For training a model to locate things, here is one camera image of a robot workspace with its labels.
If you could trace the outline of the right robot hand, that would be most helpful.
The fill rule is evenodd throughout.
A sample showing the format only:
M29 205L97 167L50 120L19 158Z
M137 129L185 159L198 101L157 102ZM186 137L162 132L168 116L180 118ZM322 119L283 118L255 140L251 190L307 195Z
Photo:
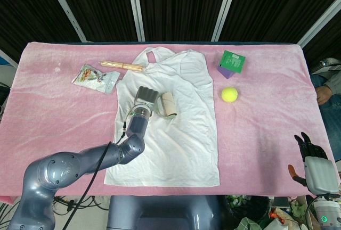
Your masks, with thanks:
M301 136L295 135L294 139L302 156L305 176L299 176L294 166L288 165L288 172L292 180L307 187L309 192L315 196L340 197L335 167L332 161L328 159L324 149L313 144L304 132L301 133Z

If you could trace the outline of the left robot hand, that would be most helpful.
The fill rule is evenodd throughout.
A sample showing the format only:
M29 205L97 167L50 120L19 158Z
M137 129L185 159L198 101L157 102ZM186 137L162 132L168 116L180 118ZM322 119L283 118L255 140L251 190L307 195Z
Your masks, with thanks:
M134 99L134 105L144 104L151 110L154 108L155 102L159 96L159 92L151 88L140 86Z

